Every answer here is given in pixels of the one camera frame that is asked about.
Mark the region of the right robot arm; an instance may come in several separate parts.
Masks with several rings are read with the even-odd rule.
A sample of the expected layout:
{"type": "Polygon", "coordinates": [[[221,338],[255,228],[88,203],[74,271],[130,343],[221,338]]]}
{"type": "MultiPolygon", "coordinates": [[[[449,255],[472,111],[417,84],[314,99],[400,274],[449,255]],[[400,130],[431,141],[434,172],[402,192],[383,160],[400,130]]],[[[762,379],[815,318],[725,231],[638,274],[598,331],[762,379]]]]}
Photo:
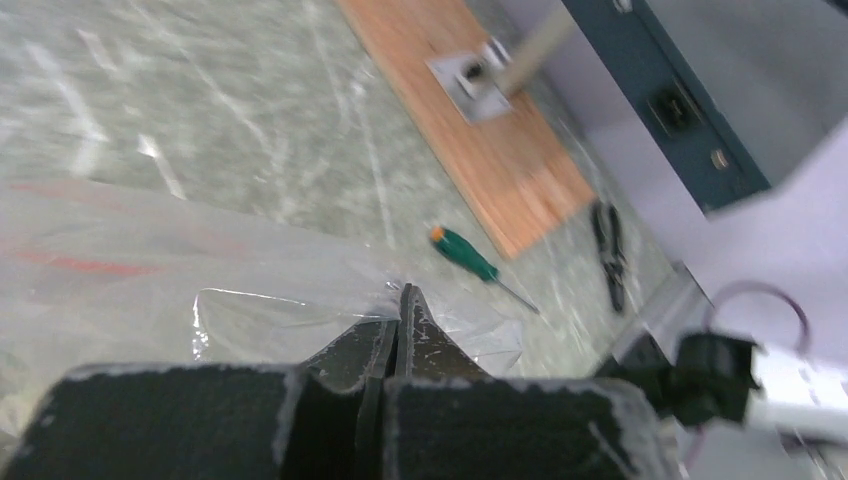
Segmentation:
{"type": "Polygon", "coordinates": [[[805,348],[703,330],[664,351],[642,332],[593,374],[636,386],[655,411],[652,479],[844,479],[847,369],[805,348]]]}

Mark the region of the clear zip top bag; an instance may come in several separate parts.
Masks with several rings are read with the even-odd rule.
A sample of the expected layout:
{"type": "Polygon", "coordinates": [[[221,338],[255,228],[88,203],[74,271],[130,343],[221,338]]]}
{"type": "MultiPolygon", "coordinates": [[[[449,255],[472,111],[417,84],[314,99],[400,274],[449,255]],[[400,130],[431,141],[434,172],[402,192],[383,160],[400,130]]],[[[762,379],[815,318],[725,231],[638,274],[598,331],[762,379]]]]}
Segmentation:
{"type": "Polygon", "coordinates": [[[520,323],[361,243],[81,180],[1,185],[1,442],[68,370],[97,363],[296,363],[403,287],[485,371],[522,352],[520,323]]]}

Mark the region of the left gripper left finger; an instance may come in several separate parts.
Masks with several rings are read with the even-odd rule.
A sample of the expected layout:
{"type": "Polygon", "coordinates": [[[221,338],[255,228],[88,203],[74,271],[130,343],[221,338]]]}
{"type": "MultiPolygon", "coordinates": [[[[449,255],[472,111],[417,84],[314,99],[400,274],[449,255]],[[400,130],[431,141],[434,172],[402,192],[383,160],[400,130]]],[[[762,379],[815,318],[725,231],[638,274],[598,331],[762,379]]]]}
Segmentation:
{"type": "Polygon", "coordinates": [[[301,400],[301,477],[378,479],[384,386],[395,373],[402,287],[306,362],[301,400]]]}

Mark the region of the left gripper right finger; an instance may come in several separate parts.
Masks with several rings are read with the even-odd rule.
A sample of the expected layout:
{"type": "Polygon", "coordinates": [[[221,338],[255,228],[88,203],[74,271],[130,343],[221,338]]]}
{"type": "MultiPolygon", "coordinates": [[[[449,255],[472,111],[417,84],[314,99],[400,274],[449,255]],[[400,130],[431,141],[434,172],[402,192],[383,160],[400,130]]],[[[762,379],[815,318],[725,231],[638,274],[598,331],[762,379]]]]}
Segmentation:
{"type": "Polygon", "coordinates": [[[394,373],[394,477],[492,479],[490,377],[407,284],[394,373]]]}

